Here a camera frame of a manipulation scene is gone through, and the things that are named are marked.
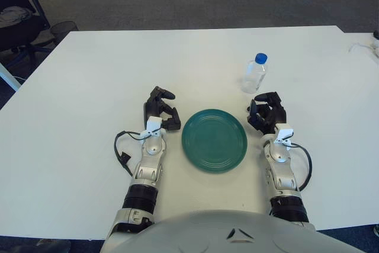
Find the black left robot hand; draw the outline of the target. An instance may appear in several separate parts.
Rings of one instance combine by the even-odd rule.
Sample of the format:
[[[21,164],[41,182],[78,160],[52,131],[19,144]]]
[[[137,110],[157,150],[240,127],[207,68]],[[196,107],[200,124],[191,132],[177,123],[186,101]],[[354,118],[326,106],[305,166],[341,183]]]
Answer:
[[[162,113],[166,113],[171,117],[163,120],[161,127],[168,131],[179,130],[181,128],[181,121],[176,108],[170,107],[163,99],[174,100],[175,95],[166,89],[155,86],[150,93],[150,97],[143,105],[144,126],[147,126],[150,116],[160,117]]]

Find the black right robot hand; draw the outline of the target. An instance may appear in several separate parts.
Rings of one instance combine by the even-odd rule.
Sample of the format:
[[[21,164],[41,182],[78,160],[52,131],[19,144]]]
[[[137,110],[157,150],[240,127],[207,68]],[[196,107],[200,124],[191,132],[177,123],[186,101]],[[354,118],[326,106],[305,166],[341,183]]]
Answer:
[[[287,115],[277,92],[267,92],[255,96],[247,108],[248,123],[263,134],[274,134],[277,123],[286,123]]]

